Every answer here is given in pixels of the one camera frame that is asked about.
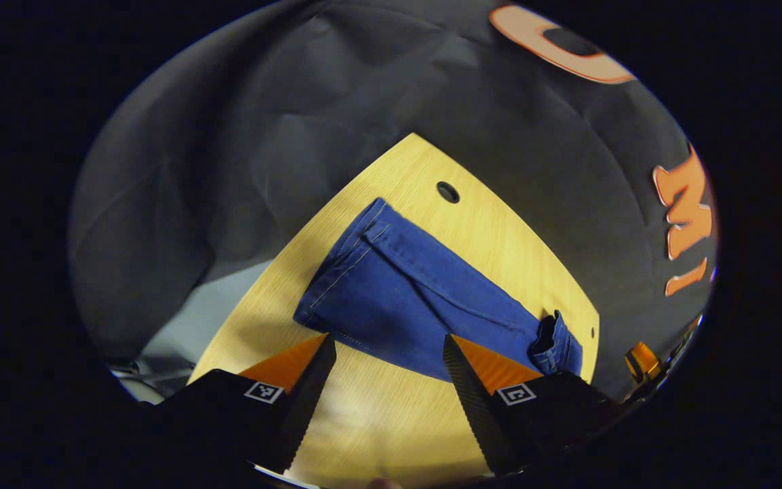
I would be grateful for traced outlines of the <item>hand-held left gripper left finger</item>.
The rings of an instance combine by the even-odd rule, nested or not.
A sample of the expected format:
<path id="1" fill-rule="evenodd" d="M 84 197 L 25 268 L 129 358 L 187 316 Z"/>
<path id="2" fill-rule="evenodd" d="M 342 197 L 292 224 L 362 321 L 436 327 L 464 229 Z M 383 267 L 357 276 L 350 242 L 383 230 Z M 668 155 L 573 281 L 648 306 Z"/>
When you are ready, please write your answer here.
<path id="1" fill-rule="evenodd" d="M 239 374 L 212 369 L 154 408 L 172 448 L 212 473 L 291 467 L 336 360 L 322 334 Z"/>

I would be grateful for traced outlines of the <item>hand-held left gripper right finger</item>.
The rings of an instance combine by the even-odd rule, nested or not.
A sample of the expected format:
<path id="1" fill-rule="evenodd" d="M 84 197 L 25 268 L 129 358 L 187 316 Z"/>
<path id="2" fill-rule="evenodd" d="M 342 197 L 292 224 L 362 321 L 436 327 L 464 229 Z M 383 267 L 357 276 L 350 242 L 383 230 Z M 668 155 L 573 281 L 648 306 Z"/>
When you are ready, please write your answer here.
<path id="1" fill-rule="evenodd" d="M 626 406 L 570 372 L 543 375 L 448 334 L 443 362 L 489 470 L 555 462 L 620 420 Z"/>

